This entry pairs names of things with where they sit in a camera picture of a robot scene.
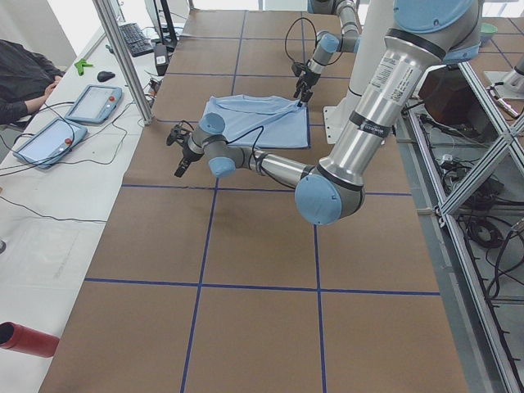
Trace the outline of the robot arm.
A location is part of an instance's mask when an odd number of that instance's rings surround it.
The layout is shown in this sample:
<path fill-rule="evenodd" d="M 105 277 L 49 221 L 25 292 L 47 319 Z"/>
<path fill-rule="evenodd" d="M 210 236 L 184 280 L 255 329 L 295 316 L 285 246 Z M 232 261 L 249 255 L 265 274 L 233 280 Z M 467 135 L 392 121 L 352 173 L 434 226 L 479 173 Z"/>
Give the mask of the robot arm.
<path fill-rule="evenodd" d="M 291 70 L 298 78 L 293 97 L 298 99 L 298 106 L 309 102 L 313 96 L 313 87 L 319 81 L 324 68 L 337 61 L 332 60 L 335 53 L 357 52 L 360 40 L 358 7 L 359 1 L 308 1 L 310 14 L 337 16 L 341 31 L 333 34 L 314 29 L 315 45 L 310 59 L 304 62 L 292 61 Z"/>
<path fill-rule="evenodd" d="M 394 1 L 386 14 L 386 50 L 330 154 L 306 165 L 257 149 L 236 147 L 224 136 L 224 119 L 204 115 L 188 131 L 172 129 L 168 144 L 183 149 L 175 170 L 206 158 L 216 178 L 237 169 L 266 175 L 295 191 L 300 214 L 312 224 L 326 225 L 356 212 L 364 202 L 363 175 L 388 136 L 404 104 L 427 68 L 473 58 L 480 46 L 482 4 L 479 1 Z"/>

